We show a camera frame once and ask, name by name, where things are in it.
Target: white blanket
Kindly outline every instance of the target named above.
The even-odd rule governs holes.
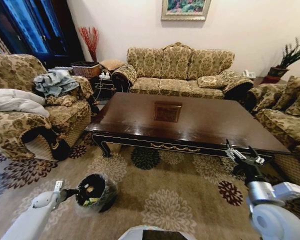
[[[49,112],[43,105],[46,101],[43,97],[32,92],[16,89],[0,89],[0,112],[25,112],[49,117]]]

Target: white phone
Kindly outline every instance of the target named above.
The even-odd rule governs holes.
[[[249,72],[248,70],[244,70],[242,72],[242,75],[247,77],[247,78],[250,78],[250,79],[255,79],[256,78],[256,74],[254,72]]]

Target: white wall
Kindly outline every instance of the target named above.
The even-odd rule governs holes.
[[[67,0],[74,25],[97,27],[97,59],[126,60],[129,47],[182,42],[235,53],[232,69],[265,76],[282,48],[300,38],[300,0],[211,0],[205,22],[161,21],[162,0]],[[89,52],[80,38],[87,60]],[[300,61],[284,76],[300,76]]]

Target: red decorative branches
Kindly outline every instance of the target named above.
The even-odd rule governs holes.
[[[99,31],[97,28],[92,27],[92,31],[85,26],[79,27],[79,32],[88,47],[89,53],[93,59],[93,61],[97,62],[96,50],[99,42]]]

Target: trash can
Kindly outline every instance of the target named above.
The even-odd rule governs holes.
[[[91,174],[78,186],[79,194],[75,195],[77,204],[98,213],[107,211],[115,203],[117,184],[104,174]]]

